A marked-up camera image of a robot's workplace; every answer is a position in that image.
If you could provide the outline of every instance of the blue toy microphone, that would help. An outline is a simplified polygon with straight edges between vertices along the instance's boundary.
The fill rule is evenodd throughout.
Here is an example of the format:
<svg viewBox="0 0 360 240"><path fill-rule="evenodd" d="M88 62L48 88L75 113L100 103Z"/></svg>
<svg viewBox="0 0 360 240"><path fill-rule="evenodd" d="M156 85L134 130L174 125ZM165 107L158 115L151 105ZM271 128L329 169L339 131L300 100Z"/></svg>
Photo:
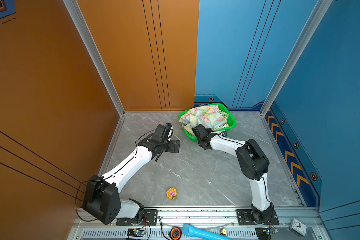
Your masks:
<svg viewBox="0 0 360 240"><path fill-rule="evenodd" d="M189 224L184 224L183 234L188 237L198 237L206 240L232 240L229 237L224 237L216 233L201 230Z"/></svg>

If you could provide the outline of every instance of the floral cloth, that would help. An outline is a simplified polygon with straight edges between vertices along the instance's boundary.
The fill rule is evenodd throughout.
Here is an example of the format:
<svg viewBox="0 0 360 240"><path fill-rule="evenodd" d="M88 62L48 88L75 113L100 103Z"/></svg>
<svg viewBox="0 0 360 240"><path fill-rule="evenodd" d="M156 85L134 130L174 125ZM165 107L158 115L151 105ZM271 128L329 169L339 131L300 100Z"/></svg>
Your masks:
<svg viewBox="0 0 360 240"><path fill-rule="evenodd" d="M229 127L227 124L228 116L229 114L219 110L218 105L208 105L188 110L181 116L179 122L191 136L194 136L192 128L199 124L204 125L205 128L211 128L213 131Z"/></svg>

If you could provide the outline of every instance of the gray marble floor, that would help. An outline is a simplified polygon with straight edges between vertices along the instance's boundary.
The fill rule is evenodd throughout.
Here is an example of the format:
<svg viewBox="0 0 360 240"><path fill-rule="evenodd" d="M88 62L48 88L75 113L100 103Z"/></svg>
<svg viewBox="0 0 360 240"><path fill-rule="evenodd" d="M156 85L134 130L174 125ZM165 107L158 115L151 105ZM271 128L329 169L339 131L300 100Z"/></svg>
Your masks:
<svg viewBox="0 0 360 240"><path fill-rule="evenodd" d="M144 165L120 193L122 199L135 199L153 205L240 205L252 201L249 180L239 168L236 156L217 150L203 150L192 142L178 122L179 112L126 113L115 150L107 167L111 170L134 149L134 141L158 124L171 123L172 139L181 141L180 152L164 152L157 162ZM275 206L299 206L297 194L286 177L259 113L233 112L237 121L228 137L256 140L269 158L269 197ZM177 190L177 200L169 200L169 188Z"/></svg>

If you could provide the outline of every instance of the metal bracket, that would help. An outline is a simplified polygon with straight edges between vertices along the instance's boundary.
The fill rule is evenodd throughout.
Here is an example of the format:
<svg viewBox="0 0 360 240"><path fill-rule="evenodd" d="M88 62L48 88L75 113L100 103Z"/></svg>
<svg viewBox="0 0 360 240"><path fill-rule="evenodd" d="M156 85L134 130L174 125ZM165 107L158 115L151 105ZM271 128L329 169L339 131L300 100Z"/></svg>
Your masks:
<svg viewBox="0 0 360 240"><path fill-rule="evenodd" d="M155 226L157 222L157 209L144 209L144 216L147 217L147 223L150 226ZM142 221L139 224L135 224L129 218L118 218L116 221L117 226L140 226L144 225L145 222Z"/></svg>
<svg viewBox="0 0 360 240"><path fill-rule="evenodd" d="M237 209L236 210L237 220L239 221L239 225L258 225L254 222L251 212L252 212L251 209ZM271 216L272 216L271 224L279 225L280 224L279 219L278 219L278 216L276 215L275 210L273 210L273 213L271 214Z"/></svg>

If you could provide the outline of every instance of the plastic basket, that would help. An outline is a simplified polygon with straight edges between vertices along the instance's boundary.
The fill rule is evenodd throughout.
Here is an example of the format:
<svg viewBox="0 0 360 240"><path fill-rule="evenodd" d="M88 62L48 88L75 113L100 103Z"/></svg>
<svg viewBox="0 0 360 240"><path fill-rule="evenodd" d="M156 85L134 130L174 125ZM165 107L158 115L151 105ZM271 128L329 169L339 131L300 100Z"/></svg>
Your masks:
<svg viewBox="0 0 360 240"><path fill-rule="evenodd" d="M208 105L218 105L219 110L229 114L228 119L227 119L227 123L228 123L229 127L219 129L219 131L228 131L229 129L234 128L236 126L236 119L232 116L232 114L228 111L228 109L223 104L221 104L221 103L211 103L211 104L207 104L206 106L208 106ZM181 112L179 114L179 119L181 118L181 116L183 116L188 111L189 111L189 109ZM191 141L197 142L196 137L191 136L185 129L184 129L184 132L189 137L189 139Z"/></svg>

